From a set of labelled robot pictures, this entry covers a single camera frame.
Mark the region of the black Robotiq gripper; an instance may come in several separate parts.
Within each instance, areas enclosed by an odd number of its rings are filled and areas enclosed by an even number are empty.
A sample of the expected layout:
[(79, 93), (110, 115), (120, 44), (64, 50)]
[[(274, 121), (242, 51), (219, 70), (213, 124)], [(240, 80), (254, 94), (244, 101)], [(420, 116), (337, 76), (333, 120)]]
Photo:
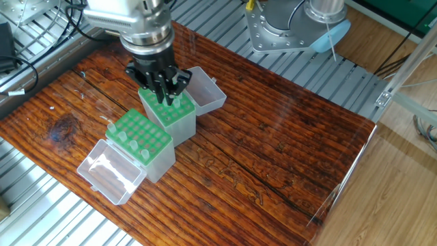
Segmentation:
[(158, 103), (162, 104), (165, 98), (171, 105), (189, 85), (193, 74), (178, 68), (171, 42), (149, 46), (125, 42), (125, 49), (132, 54), (132, 61), (125, 68), (126, 74), (140, 88), (153, 92)]

